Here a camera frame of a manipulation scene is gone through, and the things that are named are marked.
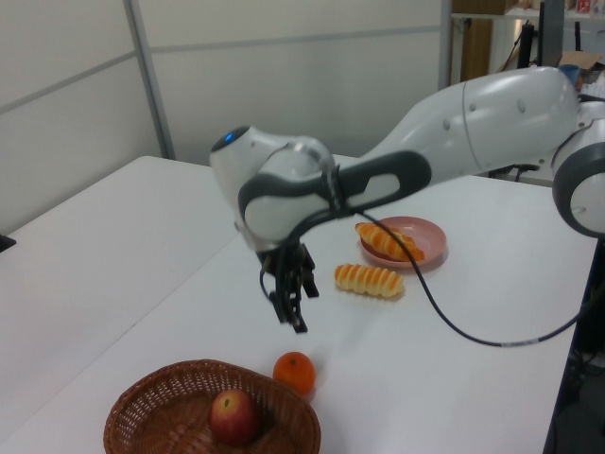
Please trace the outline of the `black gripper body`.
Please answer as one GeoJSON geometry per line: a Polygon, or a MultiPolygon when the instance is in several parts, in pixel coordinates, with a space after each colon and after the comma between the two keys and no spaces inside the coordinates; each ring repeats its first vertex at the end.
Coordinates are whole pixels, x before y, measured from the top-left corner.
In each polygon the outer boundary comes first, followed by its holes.
{"type": "Polygon", "coordinates": [[[284,281],[288,275],[298,277],[303,283],[314,281],[315,263],[302,243],[286,244],[277,249],[257,254],[261,270],[284,281]]]}

